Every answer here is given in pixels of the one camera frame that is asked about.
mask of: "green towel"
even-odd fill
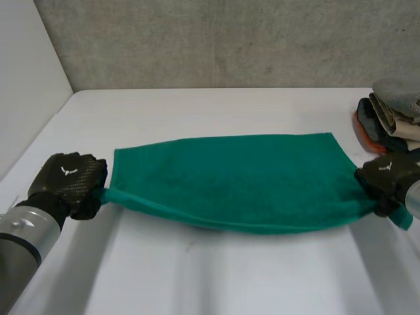
[[[115,151],[102,201],[259,234],[322,230],[371,213],[330,133],[189,138]]]

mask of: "stack of folded clothes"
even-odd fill
[[[354,113],[356,134],[371,152],[407,152],[420,161],[420,80],[382,79]]]

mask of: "white wall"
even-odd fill
[[[73,94],[32,0],[0,0],[0,180]]]

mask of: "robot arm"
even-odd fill
[[[364,163],[354,176],[367,194],[378,200],[375,213],[387,217],[404,205],[420,219],[420,167],[409,155],[391,153]]]
[[[93,218],[107,175],[105,160],[55,154],[32,183],[28,199],[0,220],[0,315],[13,307],[60,236],[66,217]]]

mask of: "table surface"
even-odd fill
[[[351,119],[369,91],[80,92],[0,182],[0,209],[24,196],[57,152],[106,158],[111,173],[115,148],[187,137],[332,132],[361,165],[373,156],[360,146]],[[254,236],[106,205],[94,220],[67,220],[11,314],[385,314],[360,253],[348,226]]]

